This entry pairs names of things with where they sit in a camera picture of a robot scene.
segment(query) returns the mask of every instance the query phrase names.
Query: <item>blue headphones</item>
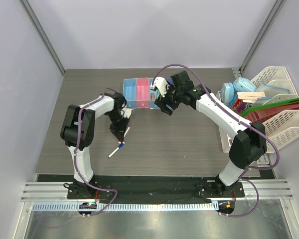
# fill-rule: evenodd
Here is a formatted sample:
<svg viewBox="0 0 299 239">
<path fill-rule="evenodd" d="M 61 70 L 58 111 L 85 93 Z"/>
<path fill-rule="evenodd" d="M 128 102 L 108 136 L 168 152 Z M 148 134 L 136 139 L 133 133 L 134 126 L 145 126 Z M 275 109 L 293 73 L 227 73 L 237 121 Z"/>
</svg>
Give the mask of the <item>blue headphones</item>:
<svg viewBox="0 0 299 239">
<path fill-rule="evenodd" d="M 221 88 L 221 100 L 225 104 L 229 104 L 235 95 L 235 91 L 237 92 L 254 92 L 257 89 L 254 83 L 250 80 L 239 77 L 234 81 L 234 83 L 225 83 Z"/>
<path fill-rule="evenodd" d="M 220 92 L 220 98 L 226 105 L 229 104 L 234 98 L 234 86 L 233 83 L 225 83 Z"/>
</svg>

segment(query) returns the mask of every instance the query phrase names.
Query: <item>pink box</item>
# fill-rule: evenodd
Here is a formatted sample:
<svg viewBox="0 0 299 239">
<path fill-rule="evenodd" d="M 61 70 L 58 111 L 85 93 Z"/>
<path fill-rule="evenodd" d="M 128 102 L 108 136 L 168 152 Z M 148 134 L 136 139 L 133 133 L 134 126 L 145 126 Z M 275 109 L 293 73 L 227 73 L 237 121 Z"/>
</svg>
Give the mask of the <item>pink box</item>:
<svg viewBox="0 0 299 239">
<path fill-rule="evenodd" d="M 150 82 L 149 78 L 136 79 L 136 105 L 138 108 L 150 107 Z"/>
</svg>

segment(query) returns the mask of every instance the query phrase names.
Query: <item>gray tabletop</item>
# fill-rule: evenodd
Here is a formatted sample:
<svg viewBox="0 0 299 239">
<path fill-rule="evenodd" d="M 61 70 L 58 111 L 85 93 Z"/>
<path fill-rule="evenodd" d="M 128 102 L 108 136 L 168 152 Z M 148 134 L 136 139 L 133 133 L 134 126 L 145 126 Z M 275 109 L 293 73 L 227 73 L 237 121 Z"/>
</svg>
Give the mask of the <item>gray tabletop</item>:
<svg viewBox="0 0 299 239">
<path fill-rule="evenodd" d="M 68 148 L 60 138 L 65 112 L 70 104 L 81 105 L 97 98 L 106 87 L 122 91 L 123 79 L 153 77 L 158 69 L 67 70 L 52 115 L 36 172 L 73 174 Z M 169 77 L 180 69 L 167 69 Z M 232 82 L 231 69 L 197 69 L 199 76 L 214 93 L 225 82 Z M 198 81 L 190 75 L 195 84 Z M 159 109 L 136 109 L 126 145 L 111 159 L 117 147 L 109 132 L 110 120 L 101 116 L 95 121 L 91 144 L 91 164 L 98 175 L 143 176 L 215 176 L 229 158 L 223 153 L 218 126 L 204 114 L 181 105 L 172 116 Z M 259 176 L 257 170 L 249 175 Z"/>
</svg>

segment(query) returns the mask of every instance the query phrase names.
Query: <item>blue box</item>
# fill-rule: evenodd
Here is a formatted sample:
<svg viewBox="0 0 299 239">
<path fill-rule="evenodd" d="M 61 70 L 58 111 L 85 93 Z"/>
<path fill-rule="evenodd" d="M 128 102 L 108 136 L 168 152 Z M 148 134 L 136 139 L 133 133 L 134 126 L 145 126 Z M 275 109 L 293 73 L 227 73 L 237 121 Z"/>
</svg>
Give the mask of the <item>blue box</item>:
<svg viewBox="0 0 299 239">
<path fill-rule="evenodd" d="M 127 107 L 136 109 L 136 78 L 124 79 L 123 81 L 123 96 L 127 101 Z"/>
</svg>

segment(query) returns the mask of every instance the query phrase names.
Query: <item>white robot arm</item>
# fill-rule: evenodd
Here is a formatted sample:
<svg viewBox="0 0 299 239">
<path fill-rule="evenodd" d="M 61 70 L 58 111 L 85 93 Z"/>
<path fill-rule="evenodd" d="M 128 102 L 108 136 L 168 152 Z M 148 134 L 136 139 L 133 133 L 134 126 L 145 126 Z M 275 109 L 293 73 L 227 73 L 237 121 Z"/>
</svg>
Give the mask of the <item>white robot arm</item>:
<svg viewBox="0 0 299 239">
<path fill-rule="evenodd" d="M 213 100 L 205 93 L 202 85 L 194 86 L 186 71 L 171 76 L 173 85 L 167 82 L 163 77 L 154 79 L 151 85 L 152 90 L 159 90 L 160 96 L 155 100 L 155 104 L 162 112 L 168 115 L 172 114 L 180 103 L 191 106 L 194 110 L 207 115 L 223 130 L 227 132 L 233 143 L 229 152 L 230 161 L 224 170 L 216 177 L 218 191 L 228 193 L 238 181 L 244 170 L 254 161 L 258 160 L 266 153 L 266 141 L 259 137 L 252 130 L 241 125 L 239 122 L 249 124 L 265 134 L 265 127 L 262 123 L 251 124 L 221 103 L 213 93 L 210 93 Z M 227 110 L 227 113 L 221 110 L 217 105 L 221 105 Z M 232 120 L 229 115 L 234 115 L 239 122 Z"/>
<path fill-rule="evenodd" d="M 123 142 L 124 133 L 132 114 L 132 109 L 126 108 L 126 100 L 121 93 L 107 94 L 99 96 L 100 101 L 84 109 L 81 118 L 81 141 L 76 153 L 77 166 L 80 173 L 87 182 L 93 182 L 94 172 L 90 161 L 90 144 L 94 136 L 94 121 L 105 114 L 110 117 L 112 122 L 110 131 Z M 61 138 L 68 146 L 72 160 L 74 160 L 74 150 L 77 142 L 78 132 L 78 113 L 83 105 L 70 105 L 65 115 L 61 130 Z M 84 181 L 79 177 L 78 172 L 74 170 L 74 179 L 79 186 L 84 185 Z"/>
</svg>

